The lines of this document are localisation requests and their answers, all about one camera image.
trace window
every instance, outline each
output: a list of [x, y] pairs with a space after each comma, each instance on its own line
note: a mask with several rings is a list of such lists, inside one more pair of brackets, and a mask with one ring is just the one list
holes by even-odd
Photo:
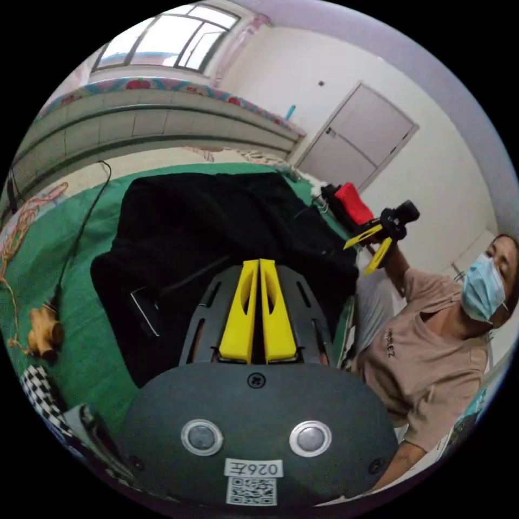
[[169, 9], [107, 43], [92, 72], [128, 65], [170, 66], [202, 74], [239, 17], [201, 4]]

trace beige t-shirt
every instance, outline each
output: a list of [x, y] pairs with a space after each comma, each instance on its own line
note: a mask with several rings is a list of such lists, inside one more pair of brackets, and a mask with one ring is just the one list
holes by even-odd
[[461, 286], [448, 276], [409, 269], [407, 306], [353, 362], [352, 371], [378, 394], [405, 440], [429, 452], [477, 394], [487, 365], [485, 337], [455, 341], [431, 332], [421, 318], [453, 305]]

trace blue surgical mask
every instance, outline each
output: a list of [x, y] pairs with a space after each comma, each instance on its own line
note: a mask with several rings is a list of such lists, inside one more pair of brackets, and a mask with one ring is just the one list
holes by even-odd
[[504, 301], [501, 276], [492, 259], [482, 254], [465, 274], [461, 306], [471, 319], [491, 324], [490, 318]]

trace green cloth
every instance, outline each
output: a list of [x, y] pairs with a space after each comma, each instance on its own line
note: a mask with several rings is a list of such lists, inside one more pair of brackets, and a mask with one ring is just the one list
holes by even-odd
[[[90, 278], [92, 260], [110, 250], [117, 230], [121, 202], [136, 178], [198, 171], [205, 174], [246, 174], [275, 171], [274, 168], [249, 163], [196, 164], [142, 171], [112, 180], [100, 197], [80, 240], [76, 258], [63, 278], [61, 321], [65, 341], [52, 367], [24, 354], [19, 348], [8, 348], [18, 376], [31, 364], [41, 364], [56, 382], [69, 407], [89, 403], [105, 421], [108, 432], [116, 437], [125, 413], [137, 394], [111, 326]], [[306, 204], [311, 203], [311, 186], [307, 181], [287, 180]], [[51, 295], [65, 257], [77, 236], [83, 218], [96, 197], [100, 185], [64, 200], [35, 221], [6, 272], [18, 306], [20, 342], [27, 343], [31, 325], [29, 311], [40, 308]], [[324, 215], [330, 226], [347, 239], [338, 225]], [[350, 305], [345, 308], [345, 316]], [[9, 293], [0, 288], [0, 315], [4, 341], [15, 333], [14, 309]], [[346, 319], [341, 320], [334, 342], [333, 363], [342, 347]]]

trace man's hand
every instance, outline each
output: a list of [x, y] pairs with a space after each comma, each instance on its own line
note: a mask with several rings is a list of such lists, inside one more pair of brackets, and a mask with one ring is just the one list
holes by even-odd
[[392, 459], [384, 475], [370, 490], [380, 490], [403, 476], [413, 465], [418, 463], [427, 453], [421, 448], [406, 441], [398, 447], [395, 457]]

